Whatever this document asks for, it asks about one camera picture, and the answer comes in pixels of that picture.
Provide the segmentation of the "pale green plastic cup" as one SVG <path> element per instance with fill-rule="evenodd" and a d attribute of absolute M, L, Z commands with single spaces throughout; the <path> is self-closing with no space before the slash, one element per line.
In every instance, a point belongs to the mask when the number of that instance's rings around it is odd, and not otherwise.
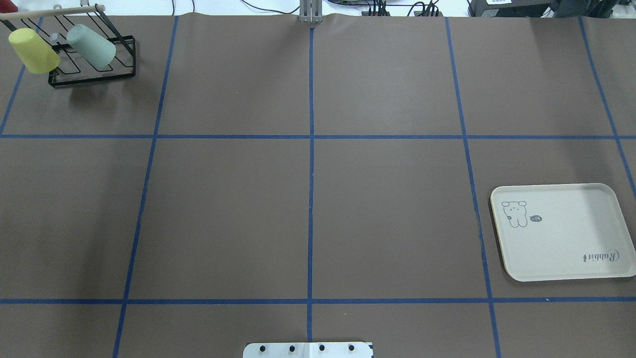
<path fill-rule="evenodd" d="M 73 26 L 66 34 L 67 42 L 93 67 L 107 67 L 116 55 L 116 46 L 83 24 Z"/>

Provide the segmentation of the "yellow plastic cup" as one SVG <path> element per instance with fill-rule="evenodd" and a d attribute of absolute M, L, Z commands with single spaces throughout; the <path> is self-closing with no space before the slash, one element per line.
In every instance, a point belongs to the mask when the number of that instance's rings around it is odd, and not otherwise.
<path fill-rule="evenodd" d="M 25 68 L 32 74 L 49 73 L 61 63 L 61 57 L 33 29 L 16 29 L 8 40 Z"/>

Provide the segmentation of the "grey aluminium frame post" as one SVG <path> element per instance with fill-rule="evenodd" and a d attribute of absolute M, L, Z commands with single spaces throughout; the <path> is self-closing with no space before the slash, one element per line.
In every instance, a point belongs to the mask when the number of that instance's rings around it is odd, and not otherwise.
<path fill-rule="evenodd" d="M 298 14 L 300 23 L 321 23 L 324 19 L 322 5 L 322 0 L 300 0 Z"/>

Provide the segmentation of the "cream rabbit print tray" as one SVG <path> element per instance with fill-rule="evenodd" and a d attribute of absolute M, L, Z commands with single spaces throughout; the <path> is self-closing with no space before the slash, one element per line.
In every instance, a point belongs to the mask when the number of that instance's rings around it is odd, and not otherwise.
<path fill-rule="evenodd" d="M 610 186 L 498 186 L 490 203 L 502 262 L 516 281 L 635 275 L 635 247 Z"/>

